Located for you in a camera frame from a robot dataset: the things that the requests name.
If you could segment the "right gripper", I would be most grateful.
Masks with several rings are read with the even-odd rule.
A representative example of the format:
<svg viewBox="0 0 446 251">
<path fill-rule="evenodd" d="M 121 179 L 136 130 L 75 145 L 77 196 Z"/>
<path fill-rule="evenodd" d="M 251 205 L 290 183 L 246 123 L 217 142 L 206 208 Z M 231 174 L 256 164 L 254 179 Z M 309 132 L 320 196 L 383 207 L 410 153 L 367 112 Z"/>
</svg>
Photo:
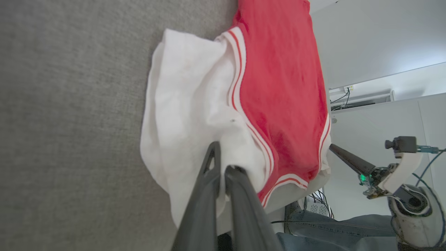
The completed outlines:
<svg viewBox="0 0 446 251">
<path fill-rule="evenodd" d="M 335 144 L 331 144 L 329 149 L 341 161 L 359 174 L 359 184 L 367 187 L 367 190 L 363 192 L 367 199 L 392 195 L 392 193 L 386 189 L 381 189 L 378 185 L 394 172 L 398 167 L 397 163 L 391 163 L 387 167 L 375 167 L 375 165 Z"/>
</svg>

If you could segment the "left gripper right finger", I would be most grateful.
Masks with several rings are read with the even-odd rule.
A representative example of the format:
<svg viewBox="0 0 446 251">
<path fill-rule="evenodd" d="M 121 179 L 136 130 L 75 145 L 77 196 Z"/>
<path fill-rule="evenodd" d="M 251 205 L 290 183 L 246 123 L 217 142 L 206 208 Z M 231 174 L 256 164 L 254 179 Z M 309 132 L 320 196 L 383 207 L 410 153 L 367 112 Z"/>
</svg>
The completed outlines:
<svg viewBox="0 0 446 251">
<path fill-rule="evenodd" d="M 283 251 L 245 170 L 227 167 L 225 184 L 231 202 L 234 251 Z"/>
</svg>

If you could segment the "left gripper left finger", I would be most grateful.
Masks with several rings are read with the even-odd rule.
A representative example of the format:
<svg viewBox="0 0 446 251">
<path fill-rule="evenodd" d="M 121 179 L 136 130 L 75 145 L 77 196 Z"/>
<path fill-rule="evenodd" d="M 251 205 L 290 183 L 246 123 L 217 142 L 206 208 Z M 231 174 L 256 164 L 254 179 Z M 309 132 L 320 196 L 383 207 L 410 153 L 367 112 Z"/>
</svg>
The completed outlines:
<svg viewBox="0 0 446 251">
<path fill-rule="evenodd" d="M 216 200 L 220 176 L 221 148 L 215 141 L 204 156 L 171 251 L 217 251 Z"/>
</svg>

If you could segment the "red and white garment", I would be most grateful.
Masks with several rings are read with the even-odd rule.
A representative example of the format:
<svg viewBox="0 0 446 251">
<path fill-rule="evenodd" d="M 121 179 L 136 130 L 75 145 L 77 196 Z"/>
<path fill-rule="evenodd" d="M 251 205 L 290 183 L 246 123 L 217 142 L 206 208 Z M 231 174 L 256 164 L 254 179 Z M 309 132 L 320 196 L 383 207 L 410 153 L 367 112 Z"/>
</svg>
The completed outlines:
<svg viewBox="0 0 446 251">
<path fill-rule="evenodd" d="M 326 160 L 330 119 L 308 0 L 238 0 L 215 40 L 165 30 L 148 75 L 141 157 L 180 226 L 208 146 L 242 167 L 263 207 L 303 193 Z"/>
</svg>

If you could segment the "white partition board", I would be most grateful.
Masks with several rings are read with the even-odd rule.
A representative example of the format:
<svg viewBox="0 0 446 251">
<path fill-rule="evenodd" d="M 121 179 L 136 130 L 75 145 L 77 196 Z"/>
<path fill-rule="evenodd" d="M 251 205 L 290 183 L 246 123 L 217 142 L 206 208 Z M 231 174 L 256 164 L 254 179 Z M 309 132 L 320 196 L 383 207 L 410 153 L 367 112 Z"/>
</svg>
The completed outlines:
<svg viewBox="0 0 446 251">
<path fill-rule="evenodd" d="M 333 144 L 378 167 L 399 162 L 392 149 L 385 149 L 386 140 L 399 136 L 414 136 L 418 145 L 446 149 L 446 93 L 332 114 Z M 331 152 L 328 163 L 331 177 L 324 194 L 336 220 L 390 214 L 386 199 L 367 199 L 358 175 Z"/>
</svg>

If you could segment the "blue denim jeans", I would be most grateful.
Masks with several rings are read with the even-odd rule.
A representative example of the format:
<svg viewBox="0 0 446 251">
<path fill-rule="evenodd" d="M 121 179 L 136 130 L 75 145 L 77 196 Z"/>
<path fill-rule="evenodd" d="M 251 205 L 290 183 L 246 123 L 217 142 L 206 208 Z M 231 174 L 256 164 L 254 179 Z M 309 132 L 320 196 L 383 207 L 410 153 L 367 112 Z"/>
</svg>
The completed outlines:
<svg viewBox="0 0 446 251">
<path fill-rule="evenodd" d="M 344 221 L 297 209 L 288 217 L 290 233 L 277 233 L 284 251 L 398 251 L 388 215 Z"/>
</svg>

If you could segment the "grey fabric sofa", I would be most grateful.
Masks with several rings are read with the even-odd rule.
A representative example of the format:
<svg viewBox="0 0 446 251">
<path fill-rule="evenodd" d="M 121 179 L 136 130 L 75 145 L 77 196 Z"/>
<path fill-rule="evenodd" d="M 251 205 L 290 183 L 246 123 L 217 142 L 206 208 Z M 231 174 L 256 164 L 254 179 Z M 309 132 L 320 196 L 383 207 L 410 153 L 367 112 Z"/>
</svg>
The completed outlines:
<svg viewBox="0 0 446 251">
<path fill-rule="evenodd" d="M 0 251 L 169 251 L 140 157 L 165 28 L 213 39 L 237 0 L 0 0 Z"/>
</svg>

